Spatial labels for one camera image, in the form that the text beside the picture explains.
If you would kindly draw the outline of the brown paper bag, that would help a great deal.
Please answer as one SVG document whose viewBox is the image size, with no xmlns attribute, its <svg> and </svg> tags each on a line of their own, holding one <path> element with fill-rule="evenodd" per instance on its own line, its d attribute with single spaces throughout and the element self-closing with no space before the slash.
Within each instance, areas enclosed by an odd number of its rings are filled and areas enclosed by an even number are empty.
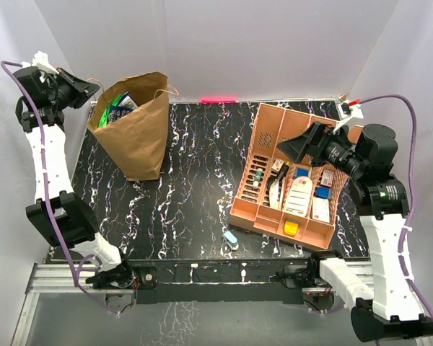
<svg viewBox="0 0 433 346">
<path fill-rule="evenodd" d="M 129 93 L 137 108 L 107 125 L 100 121 L 116 97 Z M 124 77 L 106 89 L 87 128 L 129 181 L 159 178 L 169 129 L 169 95 L 178 91 L 158 71 Z"/>
</svg>

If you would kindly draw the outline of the green cassava chips bag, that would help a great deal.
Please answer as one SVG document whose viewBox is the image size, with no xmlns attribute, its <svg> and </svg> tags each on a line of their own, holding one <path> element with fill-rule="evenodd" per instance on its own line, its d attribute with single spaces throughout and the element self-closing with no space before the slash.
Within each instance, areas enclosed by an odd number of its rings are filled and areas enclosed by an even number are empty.
<svg viewBox="0 0 433 346">
<path fill-rule="evenodd" d="M 98 127 L 104 127 L 109 123 L 109 116 L 110 116 L 110 108 L 117 106 L 119 102 L 121 101 L 123 97 L 123 94 L 118 95 L 103 111 L 102 116 L 100 118 L 100 121 L 98 123 Z"/>
</svg>

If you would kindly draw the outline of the blue chips bag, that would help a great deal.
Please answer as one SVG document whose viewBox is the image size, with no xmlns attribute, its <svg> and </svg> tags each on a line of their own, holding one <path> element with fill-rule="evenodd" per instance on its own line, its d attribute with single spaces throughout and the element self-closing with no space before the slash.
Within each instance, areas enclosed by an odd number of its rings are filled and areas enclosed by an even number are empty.
<svg viewBox="0 0 433 346">
<path fill-rule="evenodd" d="M 132 99 L 129 92 L 116 97 L 108 109 L 108 120 L 109 122 L 114 122 L 123 116 L 129 114 L 135 110 L 138 105 Z"/>
</svg>

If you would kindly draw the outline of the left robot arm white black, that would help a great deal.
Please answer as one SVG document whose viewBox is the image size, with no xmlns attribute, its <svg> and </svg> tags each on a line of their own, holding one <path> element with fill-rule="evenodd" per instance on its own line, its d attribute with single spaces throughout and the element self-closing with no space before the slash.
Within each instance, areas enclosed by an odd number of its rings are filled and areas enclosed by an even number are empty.
<svg viewBox="0 0 433 346">
<path fill-rule="evenodd" d="M 73 190 L 66 165 L 64 114 L 79 109 L 99 90 L 62 68 L 22 64 L 12 73 L 22 90 L 16 116 L 32 150 L 36 190 L 27 219 L 53 248 L 80 254 L 95 266 L 86 282 L 96 288 L 128 288 L 134 269 L 99 232 L 93 209 Z"/>
</svg>

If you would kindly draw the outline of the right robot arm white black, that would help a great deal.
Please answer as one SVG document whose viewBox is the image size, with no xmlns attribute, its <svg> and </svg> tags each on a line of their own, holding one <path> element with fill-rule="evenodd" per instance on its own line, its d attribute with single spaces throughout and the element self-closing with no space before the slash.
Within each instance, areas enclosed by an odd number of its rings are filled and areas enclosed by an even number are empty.
<svg viewBox="0 0 433 346">
<path fill-rule="evenodd" d="M 312 254 L 296 278 L 317 286 L 329 284 L 349 307 L 361 342 L 433 336 L 433 316 L 414 288 L 405 244 L 408 196 L 390 172 L 398 150 L 394 130 L 366 125 L 352 143 L 346 126 L 314 122 L 277 148 L 295 163 L 309 156 L 314 167 L 330 164 L 349 177 L 350 196 L 369 246 L 373 286 L 363 283 L 332 251 Z"/>
</svg>

